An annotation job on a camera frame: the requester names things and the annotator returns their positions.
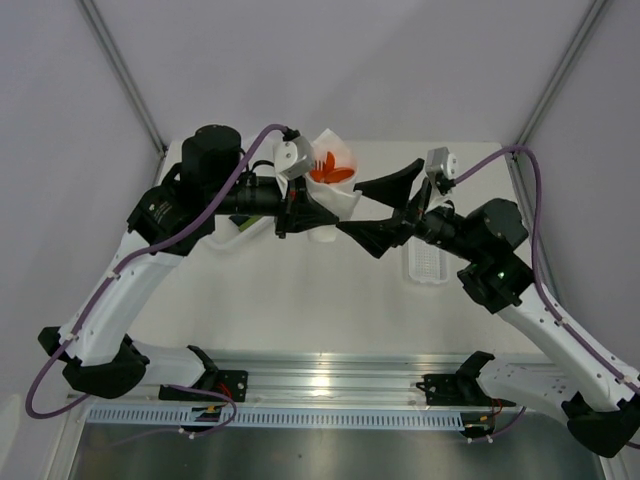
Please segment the white paper napkin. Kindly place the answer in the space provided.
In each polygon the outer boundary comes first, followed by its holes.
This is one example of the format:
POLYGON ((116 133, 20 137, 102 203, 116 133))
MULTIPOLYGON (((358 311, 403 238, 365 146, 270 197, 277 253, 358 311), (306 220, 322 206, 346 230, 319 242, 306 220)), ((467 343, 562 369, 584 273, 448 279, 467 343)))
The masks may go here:
POLYGON ((335 168, 348 167, 355 170, 352 178, 337 184, 321 184, 306 175, 311 197, 339 217, 350 220, 361 193, 354 190, 357 180, 358 161, 349 146, 332 130, 325 129, 313 142, 315 160, 325 160, 328 151, 335 155, 335 168))

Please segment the orange plastic fork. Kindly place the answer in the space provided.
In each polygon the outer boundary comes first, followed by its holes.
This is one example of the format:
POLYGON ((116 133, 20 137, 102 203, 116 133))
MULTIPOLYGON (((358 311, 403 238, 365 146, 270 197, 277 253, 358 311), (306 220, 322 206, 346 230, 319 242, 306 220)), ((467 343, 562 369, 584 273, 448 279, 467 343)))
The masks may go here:
POLYGON ((325 168, 325 160, 316 160, 312 170, 310 171, 311 178, 317 183, 323 183, 325 178, 325 168))

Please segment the orange plastic spoon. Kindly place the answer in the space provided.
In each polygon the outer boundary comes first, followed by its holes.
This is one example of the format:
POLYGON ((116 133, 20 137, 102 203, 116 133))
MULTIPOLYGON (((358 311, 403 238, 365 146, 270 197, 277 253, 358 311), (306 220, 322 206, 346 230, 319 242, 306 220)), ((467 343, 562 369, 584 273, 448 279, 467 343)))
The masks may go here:
POLYGON ((335 168, 330 171, 312 170, 310 172, 311 179, 321 184, 337 184, 352 178, 355 170, 348 167, 335 168))

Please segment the orange plastic knife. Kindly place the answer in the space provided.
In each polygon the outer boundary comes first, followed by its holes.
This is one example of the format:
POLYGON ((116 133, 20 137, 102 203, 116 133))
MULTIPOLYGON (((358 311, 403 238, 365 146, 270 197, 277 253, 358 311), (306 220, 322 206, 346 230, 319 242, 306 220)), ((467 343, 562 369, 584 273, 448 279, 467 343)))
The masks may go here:
POLYGON ((328 151, 326 154, 326 159, 323 167, 323 175, 326 182, 328 182, 328 178, 331 176, 334 170, 335 170, 335 155, 331 151, 328 151))

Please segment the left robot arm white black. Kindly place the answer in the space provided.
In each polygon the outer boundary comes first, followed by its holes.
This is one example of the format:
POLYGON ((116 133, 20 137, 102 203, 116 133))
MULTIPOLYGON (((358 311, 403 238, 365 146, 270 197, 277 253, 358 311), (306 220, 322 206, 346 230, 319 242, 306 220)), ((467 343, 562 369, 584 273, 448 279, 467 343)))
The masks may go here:
POLYGON ((338 222, 338 211, 316 191, 313 144, 280 124, 266 131, 279 135, 269 176, 256 172, 266 133, 245 145, 234 128, 206 125, 172 147, 172 164, 134 207, 108 270, 76 317, 40 332, 50 361, 62 363, 64 379, 82 398, 116 399, 139 386, 155 386, 169 401, 224 392, 222 373, 202 348, 150 345, 129 331, 218 217, 267 217, 279 237, 338 222))

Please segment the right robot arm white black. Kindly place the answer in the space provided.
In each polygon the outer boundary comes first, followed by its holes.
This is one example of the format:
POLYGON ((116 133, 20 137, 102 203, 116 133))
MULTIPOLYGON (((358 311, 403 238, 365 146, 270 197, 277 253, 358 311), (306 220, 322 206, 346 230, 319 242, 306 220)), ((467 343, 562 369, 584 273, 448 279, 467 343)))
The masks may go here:
POLYGON ((428 404, 486 406, 500 400, 531 408, 565 425, 591 452, 616 456, 639 430, 638 371, 582 329, 516 254, 528 237, 516 203, 495 198, 461 216, 451 201, 432 200, 434 192, 454 184, 443 173, 429 173, 420 190, 411 191, 423 164, 418 159, 394 174, 357 183, 356 191, 393 214, 341 222, 339 230, 376 258, 416 238, 468 261, 457 274, 467 295, 523 333, 565 375, 553 379, 477 351, 450 375, 453 386, 444 393, 430 375, 419 382, 428 404))

